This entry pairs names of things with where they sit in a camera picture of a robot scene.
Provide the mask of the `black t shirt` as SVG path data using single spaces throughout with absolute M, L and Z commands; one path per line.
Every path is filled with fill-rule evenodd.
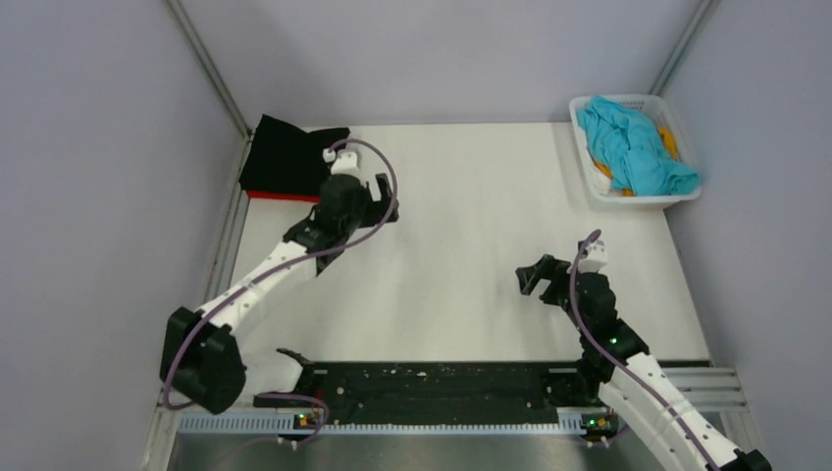
M 320 197 L 321 185 L 330 175 L 322 153 L 349 136 L 348 128 L 304 131 L 264 115 L 238 178 L 240 188 Z

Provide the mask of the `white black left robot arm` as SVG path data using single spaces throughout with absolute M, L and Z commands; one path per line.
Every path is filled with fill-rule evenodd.
M 171 401 L 172 393 L 180 393 L 187 406 L 220 414 L 252 392 L 249 381 L 268 378 L 246 364 L 243 341 L 269 317 L 264 303 L 270 295 L 314 280 L 346 249 L 397 220 L 397 178 L 377 174 L 375 180 L 378 198 L 353 175 L 328 177 L 319 202 L 259 265 L 216 298 L 170 315 L 160 363 L 166 408 L 183 408 Z

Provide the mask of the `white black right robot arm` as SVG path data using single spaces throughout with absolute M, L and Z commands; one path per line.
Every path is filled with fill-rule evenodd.
M 522 294 L 546 281 L 542 303 L 565 312 L 583 353 L 575 390 L 612 408 L 667 470 L 769 470 L 757 449 L 744 451 L 716 431 L 668 379 L 645 341 L 617 311 L 606 275 L 601 232 L 579 241 L 573 260 L 543 255 L 515 274 Z

